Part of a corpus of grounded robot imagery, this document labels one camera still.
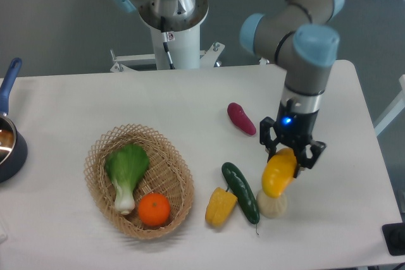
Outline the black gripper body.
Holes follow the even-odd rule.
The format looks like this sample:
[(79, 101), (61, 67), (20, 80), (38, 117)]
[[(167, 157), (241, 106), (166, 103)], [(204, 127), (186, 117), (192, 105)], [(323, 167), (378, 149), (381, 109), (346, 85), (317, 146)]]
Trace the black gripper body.
[(280, 143), (301, 153), (312, 141), (312, 132), (318, 112), (295, 113), (279, 105), (275, 121), (275, 133)]

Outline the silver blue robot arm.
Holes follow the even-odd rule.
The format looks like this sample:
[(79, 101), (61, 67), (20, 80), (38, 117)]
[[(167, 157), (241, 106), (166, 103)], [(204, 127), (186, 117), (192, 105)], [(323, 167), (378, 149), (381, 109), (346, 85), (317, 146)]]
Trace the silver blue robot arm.
[[(249, 16), (239, 34), (241, 46), (286, 71), (275, 119), (260, 123), (259, 141), (274, 156), (277, 145), (294, 151), (296, 170), (312, 168), (326, 145), (314, 140), (320, 101), (337, 57), (339, 35), (327, 26), (345, 0), (285, 0), (277, 16)], [(199, 27), (208, 0), (114, 0), (137, 11), (150, 28), (160, 70), (194, 69), (200, 59)]]

